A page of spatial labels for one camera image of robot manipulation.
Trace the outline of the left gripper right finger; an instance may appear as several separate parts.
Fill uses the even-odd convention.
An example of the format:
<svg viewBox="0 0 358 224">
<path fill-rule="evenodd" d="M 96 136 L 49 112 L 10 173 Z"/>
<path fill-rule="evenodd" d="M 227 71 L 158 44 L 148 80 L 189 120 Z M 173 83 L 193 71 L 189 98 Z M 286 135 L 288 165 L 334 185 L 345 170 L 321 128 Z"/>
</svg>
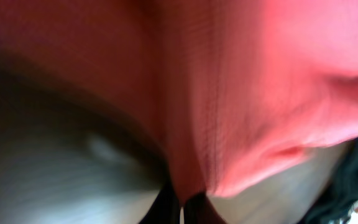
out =
<svg viewBox="0 0 358 224">
<path fill-rule="evenodd" d="M 205 193 L 190 198 L 183 211 L 184 224 L 226 224 Z"/>
</svg>

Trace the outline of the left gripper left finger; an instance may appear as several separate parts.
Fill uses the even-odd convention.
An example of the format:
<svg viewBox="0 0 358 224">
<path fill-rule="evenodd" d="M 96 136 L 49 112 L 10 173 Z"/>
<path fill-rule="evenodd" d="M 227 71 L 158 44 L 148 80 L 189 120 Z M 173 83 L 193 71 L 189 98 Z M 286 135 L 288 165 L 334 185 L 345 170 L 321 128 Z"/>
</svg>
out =
<svg viewBox="0 0 358 224">
<path fill-rule="evenodd" d="M 172 183 L 167 182 L 139 224 L 179 224 L 180 210 Z"/>
</svg>

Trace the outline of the red soccer t-shirt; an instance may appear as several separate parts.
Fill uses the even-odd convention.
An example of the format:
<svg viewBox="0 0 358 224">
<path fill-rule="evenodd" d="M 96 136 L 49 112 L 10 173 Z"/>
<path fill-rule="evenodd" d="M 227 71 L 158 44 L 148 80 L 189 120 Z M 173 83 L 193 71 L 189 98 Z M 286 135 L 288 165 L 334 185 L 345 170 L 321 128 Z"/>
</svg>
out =
<svg viewBox="0 0 358 224">
<path fill-rule="evenodd" d="M 0 0 L 0 223 L 139 223 L 167 182 L 222 217 L 311 161 L 297 221 L 355 138 L 358 0 Z"/>
</svg>

